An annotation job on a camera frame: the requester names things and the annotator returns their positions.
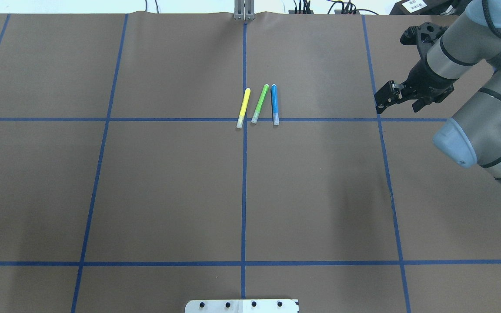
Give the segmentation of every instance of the green marker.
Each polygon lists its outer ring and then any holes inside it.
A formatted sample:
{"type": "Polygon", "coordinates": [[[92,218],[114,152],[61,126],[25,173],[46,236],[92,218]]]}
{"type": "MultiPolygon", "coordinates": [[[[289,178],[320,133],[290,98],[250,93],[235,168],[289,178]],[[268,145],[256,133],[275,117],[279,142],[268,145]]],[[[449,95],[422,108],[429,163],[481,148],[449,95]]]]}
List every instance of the green marker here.
{"type": "Polygon", "coordinates": [[[266,94],[268,93],[268,89],[270,85],[264,85],[262,89],[262,93],[260,94],[260,99],[258,99],[258,104],[256,105],[256,110],[254,111],[254,115],[252,117],[251,123],[256,123],[258,121],[258,115],[260,115],[260,110],[262,109],[262,103],[264,102],[264,98],[266,98],[266,94]]]}

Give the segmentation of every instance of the label sticker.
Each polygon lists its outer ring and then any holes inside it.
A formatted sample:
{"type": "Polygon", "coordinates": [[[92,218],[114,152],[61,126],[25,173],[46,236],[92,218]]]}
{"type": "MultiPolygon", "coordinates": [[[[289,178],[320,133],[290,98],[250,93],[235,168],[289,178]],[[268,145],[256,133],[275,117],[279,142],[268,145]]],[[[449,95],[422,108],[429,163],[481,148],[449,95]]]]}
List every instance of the label sticker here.
{"type": "Polygon", "coordinates": [[[416,12],[418,10],[421,10],[422,8],[427,7],[426,3],[424,3],[423,0],[409,0],[407,2],[403,2],[402,4],[410,13],[416,12]]]}

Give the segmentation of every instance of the yellow marker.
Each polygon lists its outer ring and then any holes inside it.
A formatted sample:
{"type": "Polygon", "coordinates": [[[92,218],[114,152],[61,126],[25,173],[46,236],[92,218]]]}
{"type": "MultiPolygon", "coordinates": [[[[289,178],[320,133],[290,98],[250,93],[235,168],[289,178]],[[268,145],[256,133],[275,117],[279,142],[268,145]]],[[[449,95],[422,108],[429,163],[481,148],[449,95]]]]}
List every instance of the yellow marker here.
{"type": "Polygon", "coordinates": [[[241,105],[241,111],[239,112],[239,119],[237,120],[237,128],[243,128],[243,120],[245,115],[247,115],[247,105],[249,104],[249,97],[251,96],[250,88],[245,89],[245,96],[243,97],[243,103],[241,105]]]}

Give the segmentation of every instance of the white mounting plate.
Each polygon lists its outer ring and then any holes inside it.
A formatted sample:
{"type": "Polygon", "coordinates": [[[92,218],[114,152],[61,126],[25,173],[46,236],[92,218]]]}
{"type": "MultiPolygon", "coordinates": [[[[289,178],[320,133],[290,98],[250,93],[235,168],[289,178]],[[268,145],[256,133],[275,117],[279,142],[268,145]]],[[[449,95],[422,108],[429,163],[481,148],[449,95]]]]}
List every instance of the white mounting plate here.
{"type": "Polygon", "coordinates": [[[299,301],[292,299],[192,300],[185,306],[185,313],[299,313],[299,301]]]}

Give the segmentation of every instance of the white background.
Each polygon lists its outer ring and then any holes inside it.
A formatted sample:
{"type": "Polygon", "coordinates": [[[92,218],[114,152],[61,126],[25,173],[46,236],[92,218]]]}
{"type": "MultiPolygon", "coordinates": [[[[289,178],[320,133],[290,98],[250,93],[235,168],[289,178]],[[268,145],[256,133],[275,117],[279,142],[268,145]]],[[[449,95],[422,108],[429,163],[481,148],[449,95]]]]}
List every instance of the white background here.
{"type": "MultiPolygon", "coordinates": [[[[148,11],[156,12],[154,0],[148,11]]],[[[358,9],[389,14],[398,0],[352,0],[358,9]]],[[[293,0],[255,0],[255,12],[287,13],[295,8],[293,0]]],[[[234,0],[157,0],[161,13],[233,12],[234,0]]],[[[332,5],[326,0],[312,0],[314,14],[326,14],[332,5]]],[[[0,0],[0,13],[131,13],[145,10],[144,0],[0,0]]]]}

